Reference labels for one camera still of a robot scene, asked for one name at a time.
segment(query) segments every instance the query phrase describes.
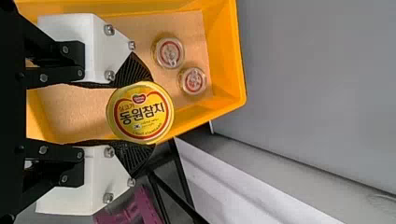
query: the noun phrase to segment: white wall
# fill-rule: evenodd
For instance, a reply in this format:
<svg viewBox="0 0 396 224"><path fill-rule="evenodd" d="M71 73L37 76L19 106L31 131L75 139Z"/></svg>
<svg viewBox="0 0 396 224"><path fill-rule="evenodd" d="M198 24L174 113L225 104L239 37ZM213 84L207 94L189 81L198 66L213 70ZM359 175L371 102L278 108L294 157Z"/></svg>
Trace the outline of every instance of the white wall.
<svg viewBox="0 0 396 224"><path fill-rule="evenodd" d="M214 130L396 194L396 1L239 1L247 105Z"/></svg>

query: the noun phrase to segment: orange bin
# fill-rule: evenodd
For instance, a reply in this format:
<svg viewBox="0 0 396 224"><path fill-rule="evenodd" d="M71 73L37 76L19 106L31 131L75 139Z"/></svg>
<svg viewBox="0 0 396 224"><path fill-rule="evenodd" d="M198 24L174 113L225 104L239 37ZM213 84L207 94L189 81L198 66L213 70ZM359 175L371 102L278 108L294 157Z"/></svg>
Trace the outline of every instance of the orange bin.
<svg viewBox="0 0 396 224"><path fill-rule="evenodd" d="M201 10L204 17L213 97L176 111L175 122L164 140L242 106L246 100L236 0L16 0L20 13L32 22L37 16L89 12L101 18ZM28 91L27 135L62 142L51 131L36 91ZM97 136L115 138L115 136ZM82 139L76 134L75 141Z"/></svg>

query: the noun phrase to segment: container lid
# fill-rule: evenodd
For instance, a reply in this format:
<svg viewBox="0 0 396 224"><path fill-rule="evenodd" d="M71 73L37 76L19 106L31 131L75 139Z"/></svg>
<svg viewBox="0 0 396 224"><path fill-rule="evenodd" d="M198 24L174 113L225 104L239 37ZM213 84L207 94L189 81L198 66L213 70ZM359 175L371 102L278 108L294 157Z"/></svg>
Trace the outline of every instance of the container lid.
<svg viewBox="0 0 396 224"><path fill-rule="evenodd" d="M206 90L206 75L197 67L181 71L178 79L179 87L189 95L198 95Z"/></svg>
<svg viewBox="0 0 396 224"><path fill-rule="evenodd" d="M155 58L157 63L164 68L178 68L184 62L183 45L177 38L163 38L156 44Z"/></svg>
<svg viewBox="0 0 396 224"><path fill-rule="evenodd" d="M153 82L141 81L114 91L106 116L117 137L151 145L169 132L175 114L166 90Z"/></svg>

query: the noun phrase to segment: red logo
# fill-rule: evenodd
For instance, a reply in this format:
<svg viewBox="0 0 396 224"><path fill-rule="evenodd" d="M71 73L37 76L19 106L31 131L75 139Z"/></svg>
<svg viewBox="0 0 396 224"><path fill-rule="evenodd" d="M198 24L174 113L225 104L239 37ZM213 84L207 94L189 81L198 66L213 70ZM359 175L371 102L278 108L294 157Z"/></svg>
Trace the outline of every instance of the red logo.
<svg viewBox="0 0 396 224"><path fill-rule="evenodd" d="M146 102L146 95L145 94L134 95L132 97L132 101L134 101L134 103L137 105L141 105Z"/></svg>

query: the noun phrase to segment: bolt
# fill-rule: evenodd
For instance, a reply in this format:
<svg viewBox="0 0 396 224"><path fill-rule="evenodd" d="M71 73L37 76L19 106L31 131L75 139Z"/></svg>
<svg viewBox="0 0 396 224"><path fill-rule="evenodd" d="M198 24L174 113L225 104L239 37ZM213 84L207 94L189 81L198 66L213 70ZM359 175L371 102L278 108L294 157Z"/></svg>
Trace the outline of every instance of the bolt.
<svg viewBox="0 0 396 224"><path fill-rule="evenodd" d="M106 193L103 196L103 203L109 204L109 203L112 203L113 200L114 200L114 194L112 194L112 193Z"/></svg>
<svg viewBox="0 0 396 224"><path fill-rule="evenodd" d="M135 50L136 49L136 43L134 41L129 41L128 42L128 48L131 50Z"/></svg>
<svg viewBox="0 0 396 224"><path fill-rule="evenodd" d="M40 149L38 150L38 153L41 155L45 155L48 152L49 148L46 146L42 146L40 147Z"/></svg>
<svg viewBox="0 0 396 224"><path fill-rule="evenodd" d="M116 31L114 30L114 27L110 24L105 25L105 34L106 35L114 35Z"/></svg>
<svg viewBox="0 0 396 224"><path fill-rule="evenodd" d="M41 74L40 75L40 81L41 82L47 82L49 80L49 76L45 75L45 74Z"/></svg>
<svg viewBox="0 0 396 224"><path fill-rule="evenodd" d="M19 78L19 79L25 78L24 73L18 73L17 78Z"/></svg>
<svg viewBox="0 0 396 224"><path fill-rule="evenodd" d="M133 188L136 185L136 180L134 178L128 179L128 187Z"/></svg>
<svg viewBox="0 0 396 224"><path fill-rule="evenodd" d="M105 71L105 79L107 81L114 81L116 80L116 74L113 71L107 70Z"/></svg>
<svg viewBox="0 0 396 224"><path fill-rule="evenodd" d="M77 154L77 159L81 159L81 158L82 158L82 155L83 155L83 153L82 153L82 152L79 152L79 153Z"/></svg>
<svg viewBox="0 0 396 224"><path fill-rule="evenodd" d="M114 150L113 147L105 148L105 157L106 158L113 158L115 154L116 154L116 151Z"/></svg>
<svg viewBox="0 0 396 224"><path fill-rule="evenodd" d="M17 154L22 153L22 152L24 151L24 146L23 146L23 145L20 145L20 146L18 146L14 151L15 151L15 153L17 153Z"/></svg>
<svg viewBox="0 0 396 224"><path fill-rule="evenodd" d="M67 180L69 180L69 176L67 176L67 175L62 176L62 179L61 179L62 183L66 183Z"/></svg>
<svg viewBox="0 0 396 224"><path fill-rule="evenodd" d="M63 46L62 47L62 52L65 53L65 54L69 53L69 48L67 46Z"/></svg>

